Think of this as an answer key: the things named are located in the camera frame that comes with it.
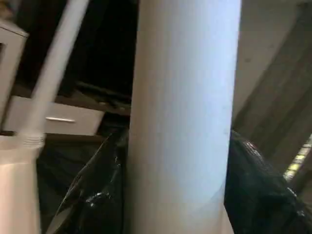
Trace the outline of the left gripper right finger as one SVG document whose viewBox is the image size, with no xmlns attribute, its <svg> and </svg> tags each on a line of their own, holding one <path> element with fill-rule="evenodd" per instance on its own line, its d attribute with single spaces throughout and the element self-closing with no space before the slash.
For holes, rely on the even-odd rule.
<svg viewBox="0 0 312 234">
<path fill-rule="evenodd" d="M 258 149 L 231 131 L 224 206 L 235 234 L 310 234 L 312 214 Z"/>
</svg>

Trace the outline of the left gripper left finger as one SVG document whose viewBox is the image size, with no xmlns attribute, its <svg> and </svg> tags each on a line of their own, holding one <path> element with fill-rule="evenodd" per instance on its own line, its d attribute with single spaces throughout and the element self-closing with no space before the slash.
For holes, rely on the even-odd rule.
<svg viewBox="0 0 312 234">
<path fill-rule="evenodd" d="M 102 142 L 45 148 L 45 232 L 120 234 L 124 221 L 128 130 Z"/>
</svg>

